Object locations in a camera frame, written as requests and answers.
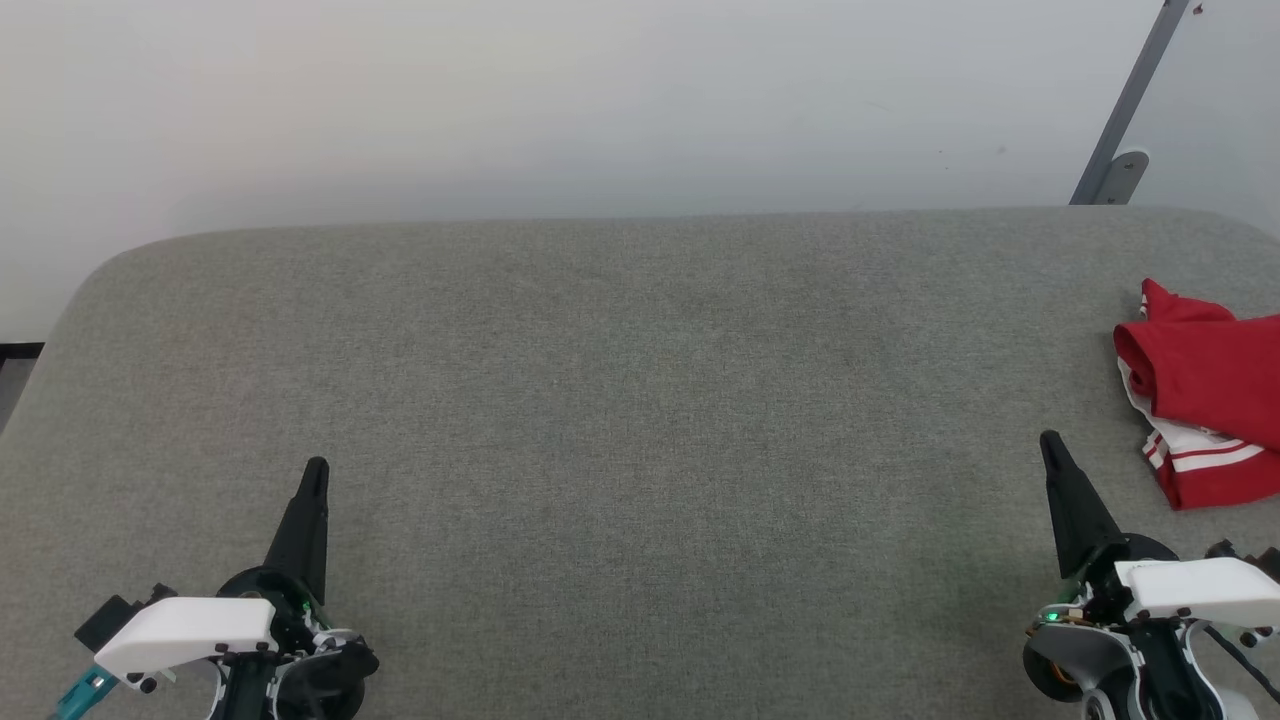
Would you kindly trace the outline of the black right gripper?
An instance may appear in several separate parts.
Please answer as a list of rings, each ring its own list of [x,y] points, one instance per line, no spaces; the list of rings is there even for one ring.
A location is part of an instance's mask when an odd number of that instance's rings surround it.
[[[1059,602],[1082,609],[1097,626],[1128,624],[1132,589],[1121,582],[1121,562],[1178,561],[1167,546],[1140,534],[1123,534],[1091,478],[1056,430],[1039,434],[1044,488],[1060,577]]]

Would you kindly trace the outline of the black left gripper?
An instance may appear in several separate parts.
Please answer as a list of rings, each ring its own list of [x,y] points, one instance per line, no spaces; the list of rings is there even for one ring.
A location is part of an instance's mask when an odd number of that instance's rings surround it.
[[[324,457],[306,462],[262,566],[238,573],[216,593],[266,600],[275,609],[270,628],[282,653],[315,653],[315,635],[332,628],[324,612],[329,475]]]

